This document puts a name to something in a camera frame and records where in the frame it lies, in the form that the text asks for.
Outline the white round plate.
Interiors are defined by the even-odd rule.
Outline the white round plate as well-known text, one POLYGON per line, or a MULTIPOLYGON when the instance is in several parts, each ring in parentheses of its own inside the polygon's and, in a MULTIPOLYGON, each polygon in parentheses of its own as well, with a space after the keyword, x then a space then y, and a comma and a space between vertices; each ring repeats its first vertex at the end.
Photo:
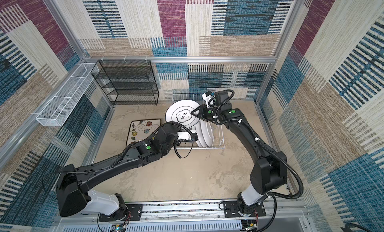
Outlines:
POLYGON ((178 122, 187 128, 195 126, 199 119, 192 111, 199 108, 199 104, 192 100, 180 100, 173 103, 166 111, 166 122, 178 122))
POLYGON ((204 139, 204 135, 203 135, 203 132, 202 132, 202 128, 201 128, 200 122, 198 122, 195 125, 195 130, 196 130, 196 133, 198 135, 198 140, 197 140, 198 146, 199 147, 207 147, 207 144, 206 144, 206 141, 204 139))
POLYGON ((213 135, 213 129, 211 127, 211 124, 206 121, 201 120, 201 128, 204 135, 204 139, 206 141, 206 144, 208 147, 213 146, 214 144, 214 135, 213 135))

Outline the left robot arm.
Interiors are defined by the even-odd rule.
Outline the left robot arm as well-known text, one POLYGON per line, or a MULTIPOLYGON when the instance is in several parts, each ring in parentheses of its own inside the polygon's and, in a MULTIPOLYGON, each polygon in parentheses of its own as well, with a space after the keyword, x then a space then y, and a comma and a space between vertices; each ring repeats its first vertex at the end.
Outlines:
POLYGON ((167 122, 146 139, 129 144, 118 155, 81 167, 64 166, 56 184, 60 216, 100 213, 121 221, 128 213, 122 195, 100 193, 95 191, 95 186, 123 172, 160 160, 180 143, 197 139, 195 131, 177 122, 167 122))

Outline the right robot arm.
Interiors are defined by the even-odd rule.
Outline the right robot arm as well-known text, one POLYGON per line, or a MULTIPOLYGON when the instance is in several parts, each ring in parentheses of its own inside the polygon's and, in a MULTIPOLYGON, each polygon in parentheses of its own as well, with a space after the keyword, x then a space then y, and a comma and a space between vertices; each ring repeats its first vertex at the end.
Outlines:
POLYGON ((288 169, 284 165, 287 157, 283 152, 272 155, 275 151, 254 131, 244 113, 232 108, 230 99, 233 95, 234 91, 230 89, 208 91, 202 95, 205 105, 193 110, 193 115, 206 122, 224 125, 251 156, 254 163, 250 174, 251 184, 237 199, 239 214, 249 216, 268 197, 268 192, 287 183, 288 169))

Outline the black mesh shelf rack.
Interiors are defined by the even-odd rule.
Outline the black mesh shelf rack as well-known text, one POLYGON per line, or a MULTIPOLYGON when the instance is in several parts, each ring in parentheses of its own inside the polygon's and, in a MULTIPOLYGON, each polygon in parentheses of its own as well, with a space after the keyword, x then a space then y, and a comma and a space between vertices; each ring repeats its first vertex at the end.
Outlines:
POLYGON ((91 75, 112 105, 157 105, 159 88, 148 60, 98 60, 91 75))

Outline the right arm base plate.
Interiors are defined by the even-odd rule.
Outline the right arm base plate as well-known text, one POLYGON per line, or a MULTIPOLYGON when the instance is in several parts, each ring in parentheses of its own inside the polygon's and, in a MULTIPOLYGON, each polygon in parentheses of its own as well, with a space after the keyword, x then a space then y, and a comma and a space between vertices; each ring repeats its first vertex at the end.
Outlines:
POLYGON ((221 201, 219 203, 219 209, 224 212, 226 218, 266 216, 263 203, 247 206, 240 200, 221 201))

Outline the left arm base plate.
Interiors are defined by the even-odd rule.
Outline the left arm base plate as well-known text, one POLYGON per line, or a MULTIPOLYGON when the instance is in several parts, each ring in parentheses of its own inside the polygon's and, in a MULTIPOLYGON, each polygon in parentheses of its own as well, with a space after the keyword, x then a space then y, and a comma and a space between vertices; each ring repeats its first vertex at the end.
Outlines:
POLYGON ((118 209, 110 216, 100 214, 98 222, 128 222, 139 221, 143 212, 143 204, 126 204, 125 208, 118 209))

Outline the aluminium mounting rail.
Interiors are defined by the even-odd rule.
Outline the aluminium mounting rail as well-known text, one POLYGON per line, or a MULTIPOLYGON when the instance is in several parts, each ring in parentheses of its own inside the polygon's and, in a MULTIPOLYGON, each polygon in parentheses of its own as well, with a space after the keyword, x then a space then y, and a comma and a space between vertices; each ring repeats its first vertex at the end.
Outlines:
POLYGON ((272 221, 268 232, 315 232, 315 223, 302 200, 264 201, 265 217, 226 218, 219 209, 222 200, 133 202, 143 204, 139 221, 98 222, 99 214, 56 217, 51 232, 251 232, 272 221))

